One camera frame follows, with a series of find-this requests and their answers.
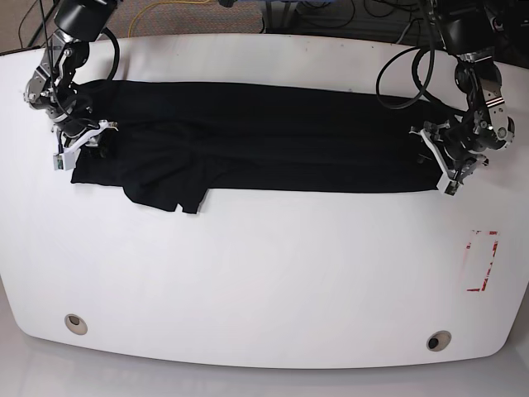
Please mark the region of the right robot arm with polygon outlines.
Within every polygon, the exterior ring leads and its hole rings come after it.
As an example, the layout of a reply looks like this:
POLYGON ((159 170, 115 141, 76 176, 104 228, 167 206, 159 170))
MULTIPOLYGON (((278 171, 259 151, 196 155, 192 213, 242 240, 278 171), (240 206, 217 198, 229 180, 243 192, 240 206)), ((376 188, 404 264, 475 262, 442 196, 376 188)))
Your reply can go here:
POLYGON ((120 47, 107 22, 117 9, 117 1, 54 1, 54 22, 57 30, 47 32, 50 13, 37 1, 41 15, 45 53, 26 85, 24 100, 30 108, 44 110, 53 122, 52 132, 58 141, 55 156, 61 169, 65 157, 85 147, 90 155, 103 158, 108 153, 107 131, 115 122, 91 118, 92 96, 106 88, 116 75, 120 47), (92 88, 74 82, 77 69, 88 60, 90 44, 101 35, 112 43, 114 56, 108 76, 92 88))

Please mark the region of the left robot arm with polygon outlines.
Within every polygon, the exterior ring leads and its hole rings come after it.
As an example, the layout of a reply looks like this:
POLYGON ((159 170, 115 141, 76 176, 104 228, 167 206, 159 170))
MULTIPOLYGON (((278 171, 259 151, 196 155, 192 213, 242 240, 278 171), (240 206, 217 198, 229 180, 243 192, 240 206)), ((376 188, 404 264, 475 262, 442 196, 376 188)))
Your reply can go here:
POLYGON ((417 5, 430 36, 427 46, 414 47, 412 79, 418 92, 405 103, 381 104, 403 110, 426 98, 461 119, 445 127, 425 123, 417 134, 429 151, 426 163, 417 163, 418 153, 404 149, 392 169, 400 176, 444 175, 461 182, 477 167, 488 165, 486 150, 502 150, 515 137, 514 122, 501 94, 501 74, 493 62, 493 29, 480 1, 420 1, 417 5), (466 95, 465 112, 449 107, 427 90, 436 50, 445 50, 457 60, 455 82, 466 95))

